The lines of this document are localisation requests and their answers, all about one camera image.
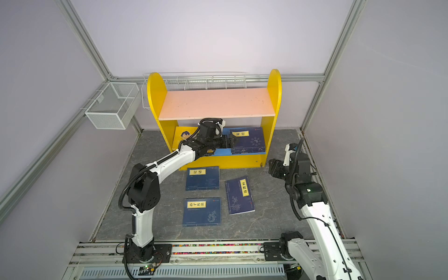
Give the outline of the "blue book lowest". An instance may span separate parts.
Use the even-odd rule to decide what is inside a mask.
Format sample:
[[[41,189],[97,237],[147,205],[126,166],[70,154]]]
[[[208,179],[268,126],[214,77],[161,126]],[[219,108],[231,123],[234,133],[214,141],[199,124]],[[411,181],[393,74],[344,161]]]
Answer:
[[[227,180],[225,187],[230,215],[246,214],[255,211],[248,176]]]

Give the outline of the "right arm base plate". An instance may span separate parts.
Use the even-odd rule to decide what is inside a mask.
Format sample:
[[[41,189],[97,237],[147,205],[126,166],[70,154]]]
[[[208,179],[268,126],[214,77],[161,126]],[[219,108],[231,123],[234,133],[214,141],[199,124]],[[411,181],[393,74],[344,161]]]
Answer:
[[[265,242],[259,248],[266,261],[296,261],[304,263],[315,258],[304,239]]]

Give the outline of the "blue book yellow label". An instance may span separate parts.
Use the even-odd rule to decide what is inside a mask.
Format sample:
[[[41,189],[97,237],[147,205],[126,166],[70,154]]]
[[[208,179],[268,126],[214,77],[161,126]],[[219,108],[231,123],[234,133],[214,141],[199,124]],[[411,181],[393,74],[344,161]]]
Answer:
[[[218,166],[206,168],[188,168],[185,190],[218,190],[220,173]]]

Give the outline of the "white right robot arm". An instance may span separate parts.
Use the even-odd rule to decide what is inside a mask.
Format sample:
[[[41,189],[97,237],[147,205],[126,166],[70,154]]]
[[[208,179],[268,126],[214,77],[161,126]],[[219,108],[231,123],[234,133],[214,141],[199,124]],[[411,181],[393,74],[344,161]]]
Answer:
[[[301,234],[282,234],[282,254],[294,259],[311,280],[362,280],[333,221],[323,187],[314,182],[307,154],[288,150],[283,160],[269,161],[269,174],[285,182],[295,217],[311,228],[320,252],[316,255]]]

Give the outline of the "yellow cartoon book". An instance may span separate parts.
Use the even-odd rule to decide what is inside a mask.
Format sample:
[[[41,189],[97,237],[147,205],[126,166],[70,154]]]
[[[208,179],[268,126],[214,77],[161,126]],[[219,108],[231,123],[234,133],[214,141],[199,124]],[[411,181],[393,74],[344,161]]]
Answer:
[[[176,127],[172,150],[175,151],[179,147],[179,143],[193,135],[197,128],[198,127]]]

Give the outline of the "blue book stack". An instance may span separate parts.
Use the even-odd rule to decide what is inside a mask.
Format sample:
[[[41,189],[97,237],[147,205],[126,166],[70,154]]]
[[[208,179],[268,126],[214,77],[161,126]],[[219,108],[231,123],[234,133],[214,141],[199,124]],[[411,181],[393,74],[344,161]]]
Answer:
[[[184,200],[183,227],[220,226],[220,198],[186,198]]]
[[[245,155],[245,154],[253,154],[253,155],[259,155],[259,154],[265,154],[266,150],[263,149],[231,149],[232,155]]]

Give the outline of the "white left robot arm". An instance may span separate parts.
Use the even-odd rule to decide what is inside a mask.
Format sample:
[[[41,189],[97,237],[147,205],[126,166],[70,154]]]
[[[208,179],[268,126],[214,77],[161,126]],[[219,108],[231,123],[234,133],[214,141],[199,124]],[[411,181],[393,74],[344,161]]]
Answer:
[[[118,201],[119,209],[131,212],[133,217],[130,244],[146,249],[154,242],[152,222],[154,209],[161,200],[162,182],[181,167],[212,156],[223,147],[226,144],[225,124],[223,119],[202,119],[197,129],[181,140],[175,151],[152,163],[133,167]]]

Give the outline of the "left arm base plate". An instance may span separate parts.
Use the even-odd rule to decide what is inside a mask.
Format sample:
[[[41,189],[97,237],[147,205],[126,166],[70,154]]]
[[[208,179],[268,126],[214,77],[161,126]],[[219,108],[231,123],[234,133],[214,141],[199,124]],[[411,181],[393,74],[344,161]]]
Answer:
[[[128,264],[168,263],[172,255],[171,244],[149,244],[138,247],[131,244],[124,253],[124,259]]]

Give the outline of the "blue book bottom stack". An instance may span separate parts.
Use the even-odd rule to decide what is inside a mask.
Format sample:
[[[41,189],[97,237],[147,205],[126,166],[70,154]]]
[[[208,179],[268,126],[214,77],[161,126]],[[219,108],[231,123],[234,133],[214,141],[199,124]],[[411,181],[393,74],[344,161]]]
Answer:
[[[220,198],[186,198],[184,200],[183,227],[220,226]]]

